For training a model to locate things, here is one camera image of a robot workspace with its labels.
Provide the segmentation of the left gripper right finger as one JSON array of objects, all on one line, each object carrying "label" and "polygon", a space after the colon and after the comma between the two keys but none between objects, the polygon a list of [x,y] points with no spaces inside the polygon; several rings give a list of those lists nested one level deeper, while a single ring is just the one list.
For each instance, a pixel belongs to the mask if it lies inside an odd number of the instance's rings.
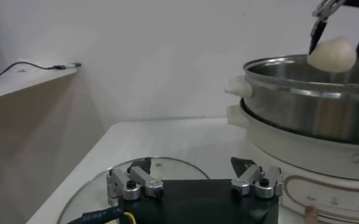
[{"label": "left gripper right finger", "polygon": [[265,171],[250,159],[231,157],[231,165],[236,178],[230,181],[231,189],[244,197],[254,191],[258,198],[273,198],[283,195],[283,174],[279,167],[270,167]]}]

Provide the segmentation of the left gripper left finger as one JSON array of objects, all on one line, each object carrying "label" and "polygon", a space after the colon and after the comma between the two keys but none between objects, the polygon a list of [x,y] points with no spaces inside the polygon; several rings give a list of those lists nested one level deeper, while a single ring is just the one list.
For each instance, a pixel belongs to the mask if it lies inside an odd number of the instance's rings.
[{"label": "left gripper left finger", "polygon": [[136,159],[125,170],[111,168],[106,175],[107,198],[135,201],[143,195],[161,199],[164,196],[162,180],[151,176],[152,158]]}]

